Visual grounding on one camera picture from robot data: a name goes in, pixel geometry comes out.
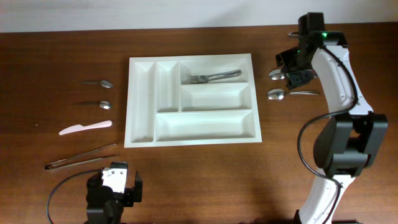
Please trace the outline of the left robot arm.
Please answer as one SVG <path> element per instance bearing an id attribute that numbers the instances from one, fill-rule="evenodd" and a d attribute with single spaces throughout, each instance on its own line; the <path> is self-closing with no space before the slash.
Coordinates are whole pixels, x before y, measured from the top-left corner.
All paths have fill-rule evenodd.
<path id="1" fill-rule="evenodd" d="M 126 207 L 142 202 L 143 180 L 135 173 L 134 186 L 126 187 L 127 162 L 112 162 L 87 180 L 87 223 L 120 224 Z"/>

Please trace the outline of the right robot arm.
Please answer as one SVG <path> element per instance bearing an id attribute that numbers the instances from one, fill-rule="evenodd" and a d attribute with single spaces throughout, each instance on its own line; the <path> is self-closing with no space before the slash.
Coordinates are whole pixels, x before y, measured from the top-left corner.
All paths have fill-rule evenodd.
<path id="1" fill-rule="evenodd" d="M 317 168 L 304 166 L 313 174 L 310 194 L 295 212 L 293 223 L 332 223 L 332 216 L 347 187 L 370 167 L 386 135 L 386 115 L 376 114 L 365 100 L 349 60 L 348 43 L 341 31 L 328 31 L 321 12 L 298 19 L 291 32 L 298 45 L 275 56 L 277 70 L 289 90 L 317 77 L 323 88 L 328 113 L 307 121 L 298 133 L 297 151 L 302 155 L 303 132 L 313 123 L 327 119 L 313 145 Z"/>

